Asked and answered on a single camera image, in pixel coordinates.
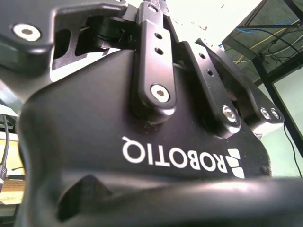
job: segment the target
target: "metal frame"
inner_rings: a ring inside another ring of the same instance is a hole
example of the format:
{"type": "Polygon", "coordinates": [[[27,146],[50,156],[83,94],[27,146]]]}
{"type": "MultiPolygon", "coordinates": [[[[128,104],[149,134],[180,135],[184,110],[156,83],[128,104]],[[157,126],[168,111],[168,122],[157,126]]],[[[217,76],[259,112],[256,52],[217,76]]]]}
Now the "metal frame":
{"type": "Polygon", "coordinates": [[[299,27],[302,24],[303,21],[303,12],[300,10],[300,8],[292,1],[292,0],[283,0],[285,4],[291,9],[291,11],[296,14],[296,16],[299,18],[299,22],[295,23],[293,25],[250,25],[250,23],[253,21],[253,19],[256,17],[256,15],[260,12],[260,10],[263,8],[267,0],[261,1],[261,3],[255,8],[255,10],[252,12],[248,20],[245,22],[244,25],[237,26],[239,29],[258,29],[258,28],[294,28],[299,27]]]}
{"type": "Polygon", "coordinates": [[[262,59],[259,55],[254,53],[252,50],[241,44],[238,40],[234,39],[233,37],[230,36],[226,37],[223,43],[227,44],[229,47],[239,52],[240,54],[242,54],[248,59],[253,59],[257,57],[260,60],[267,62],[266,60],[262,59]]]}
{"type": "MultiPolygon", "coordinates": [[[[268,80],[274,84],[279,80],[283,79],[284,77],[288,76],[289,74],[293,73],[294,71],[300,69],[302,65],[303,65],[303,52],[300,52],[299,54],[296,54],[291,59],[283,62],[282,65],[270,71],[267,74],[268,80]]],[[[262,79],[258,79],[255,82],[256,86],[259,86],[261,84],[263,84],[262,79]]]]}
{"type": "MultiPolygon", "coordinates": [[[[262,61],[260,61],[258,58],[254,58],[252,60],[254,66],[256,67],[256,70],[258,72],[258,74],[261,77],[262,82],[264,83],[270,97],[272,98],[274,104],[279,108],[279,110],[282,112],[284,118],[285,118],[285,125],[289,131],[289,134],[291,135],[295,145],[297,146],[301,156],[303,157],[303,136],[300,132],[300,130],[298,129],[295,121],[293,120],[291,114],[289,113],[285,103],[283,102],[281,96],[279,95],[279,93],[277,92],[274,83],[277,80],[274,80],[273,77],[270,77],[269,75],[272,73],[267,73],[266,69],[264,68],[262,61]]],[[[291,72],[293,72],[293,68],[289,68],[288,74],[290,74],[291,72]]]]}

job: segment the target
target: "white wall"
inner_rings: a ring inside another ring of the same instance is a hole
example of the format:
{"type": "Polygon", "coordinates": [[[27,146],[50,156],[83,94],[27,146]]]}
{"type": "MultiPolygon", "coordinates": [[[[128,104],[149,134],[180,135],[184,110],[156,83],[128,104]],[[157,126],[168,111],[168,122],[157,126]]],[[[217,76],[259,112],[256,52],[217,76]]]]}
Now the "white wall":
{"type": "MultiPolygon", "coordinates": [[[[275,83],[275,87],[299,130],[303,133],[303,69],[297,70],[278,81],[275,83]]],[[[261,85],[259,88],[269,97],[264,85],[261,85]]],[[[261,141],[269,153],[273,176],[299,176],[294,162],[293,149],[285,136],[283,128],[265,135],[261,141]]],[[[299,167],[301,171],[303,171],[303,159],[294,142],[293,145],[299,167]]]]}

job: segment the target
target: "blue cable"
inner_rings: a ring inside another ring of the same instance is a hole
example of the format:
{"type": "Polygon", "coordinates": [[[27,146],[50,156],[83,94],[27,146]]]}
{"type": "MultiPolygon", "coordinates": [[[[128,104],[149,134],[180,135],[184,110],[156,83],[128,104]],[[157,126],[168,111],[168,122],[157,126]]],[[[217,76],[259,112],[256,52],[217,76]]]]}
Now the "blue cable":
{"type": "MultiPolygon", "coordinates": [[[[296,20],[298,20],[298,19],[287,20],[287,21],[283,21],[283,22],[280,22],[280,23],[276,23],[274,25],[284,25],[284,24],[295,22],[296,20]]],[[[238,29],[238,28],[236,28],[236,30],[239,31],[239,32],[244,32],[244,33],[255,33],[255,32],[258,32],[258,31],[255,31],[255,30],[241,30],[241,29],[238,29]]]]}

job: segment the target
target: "silver screw head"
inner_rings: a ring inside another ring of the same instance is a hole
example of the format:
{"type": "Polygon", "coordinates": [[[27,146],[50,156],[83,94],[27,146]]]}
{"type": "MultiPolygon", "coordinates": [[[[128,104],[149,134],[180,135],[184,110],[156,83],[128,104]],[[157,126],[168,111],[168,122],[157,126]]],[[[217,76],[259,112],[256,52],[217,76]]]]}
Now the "silver screw head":
{"type": "Polygon", "coordinates": [[[265,117],[265,119],[267,119],[267,120],[270,119],[270,115],[269,115],[269,113],[267,112],[266,109],[261,108],[260,111],[261,111],[261,113],[263,114],[263,116],[265,117]]]}
{"type": "Polygon", "coordinates": [[[151,93],[161,103],[166,103],[169,100],[169,92],[161,85],[153,85],[151,93]]]}
{"type": "Polygon", "coordinates": [[[232,111],[231,108],[229,108],[228,106],[223,106],[222,107],[222,112],[225,115],[225,117],[230,121],[230,122],[235,122],[237,120],[236,115],[234,113],[234,111],[232,111]]]}
{"type": "Polygon", "coordinates": [[[271,108],[270,109],[272,114],[277,118],[277,119],[280,119],[280,115],[278,114],[278,112],[274,109],[274,108],[271,108]]]}
{"type": "Polygon", "coordinates": [[[31,42],[36,41],[41,37],[41,33],[37,28],[27,24],[16,24],[13,27],[13,32],[16,36],[31,42]]]}

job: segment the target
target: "black cable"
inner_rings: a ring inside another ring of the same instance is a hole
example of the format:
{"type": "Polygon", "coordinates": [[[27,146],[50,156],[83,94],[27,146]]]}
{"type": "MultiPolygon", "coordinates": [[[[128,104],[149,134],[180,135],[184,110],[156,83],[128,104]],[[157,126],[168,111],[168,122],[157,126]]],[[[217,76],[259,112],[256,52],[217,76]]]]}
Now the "black cable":
{"type": "MultiPolygon", "coordinates": [[[[303,47],[299,49],[299,51],[303,50],[303,47]]],[[[290,55],[289,57],[291,58],[292,56],[296,55],[297,53],[293,53],[292,55],[290,55]]]]}
{"type": "Polygon", "coordinates": [[[290,34],[290,33],[293,33],[293,32],[301,32],[303,31],[303,29],[301,30],[295,30],[295,31],[291,31],[291,32],[286,32],[286,33],[283,33],[282,35],[280,35],[279,37],[282,38],[283,36],[287,35],[287,34],[290,34]]]}
{"type": "Polygon", "coordinates": [[[279,59],[280,58],[286,58],[286,60],[281,60],[281,61],[287,61],[287,60],[291,59],[291,57],[286,57],[286,56],[281,56],[281,57],[279,57],[279,59]]]}
{"type": "Polygon", "coordinates": [[[3,152],[3,157],[2,161],[0,163],[0,192],[2,191],[3,185],[5,183],[5,178],[6,178],[6,173],[7,173],[7,168],[6,168],[6,159],[8,157],[8,152],[9,152],[9,127],[8,127],[8,122],[6,120],[6,116],[3,114],[3,122],[4,122],[4,131],[6,134],[6,141],[5,141],[5,147],[4,147],[4,152],[3,152]]]}
{"type": "Polygon", "coordinates": [[[9,127],[8,122],[6,120],[6,116],[3,114],[3,122],[4,122],[4,131],[6,135],[6,141],[5,141],[5,147],[4,147],[4,153],[1,161],[1,165],[6,165],[6,159],[8,158],[8,152],[9,152],[9,127]]]}
{"type": "MultiPolygon", "coordinates": [[[[288,33],[286,33],[286,34],[282,34],[282,35],[280,36],[280,38],[283,37],[284,35],[287,35],[287,34],[292,33],[292,32],[288,32],[288,33]]],[[[278,39],[272,41],[271,43],[272,43],[272,44],[276,44],[277,40],[278,40],[278,39]]]]}
{"type": "Polygon", "coordinates": [[[283,63],[283,61],[280,60],[279,58],[277,58],[276,56],[275,56],[275,58],[274,58],[273,56],[270,56],[270,58],[271,58],[272,60],[276,61],[275,68],[277,67],[278,61],[279,61],[281,64],[283,63]]]}
{"type": "Polygon", "coordinates": [[[289,29],[289,28],[285,29],[279,37],[282,38],[284,35],[286,35],[286,34],[288,33],[288,32],[287,32],[288,29],[289,29]]]}
{"type": "Polygon", "coordinates": [[[296,164],[296,166],[297,166],[297,168],[298,168],[300,177],[302,178],[301,170],[300,170],[300,168],[299,168],[299,165],[298,165],[298,163],[297,163],[297,158],[296,158],[296,156],[295,156],[294,145],[293,145],[292,141],[290,140],[290,138],[288,137],[288,135],[287,135],[287,133],[286,133],[285,124],[283,125],[283,127],[284,127],[284,133],[285,133],[286,137],[288,138],[290,144],[292,145],[293,153],[294,153],[294,162],[295,162],[295,164],[296,164]]]}
{"type": "Polygon", "coordinates": [[[278,60],[281,64],[283,64],[283,62],[275,55],[273,54],[272,52],[270,52],[270,48],[274,45],[275,43],[272,43],[271,46],[268,48],[268,52],[272,55],[271,57],[275,57],[276,60],[278,60]]]}
{"type": "Polygon", "coordinates": [[[291,48],[293,48],[297,53],[299,53],[299,51],[296,48],[294,48],[293,45],[291,45],[289,42],[285,41],[284,39],[280,38],[279,36],[277,36],[277,35],[269,32],[269,31],[263,30],[263,29],[253,29],[253,30],[257,30],[257,31],[266,32],[268,34],[271,34],[272,36],[276,37],[277,39],[281,40],[282,42],[284,42],[285,44],[287,44],[288,46],[290,46],[291,48]]]}
{"type": "Polygon", "coordinates": [[[24,169],[24,167],[22,166],[22,167],[18,167],[18,168],[13,168],[13,169],[11,169],[12,171],[15,171],[15,170],[17,170],[17,169],[24,169]]]}

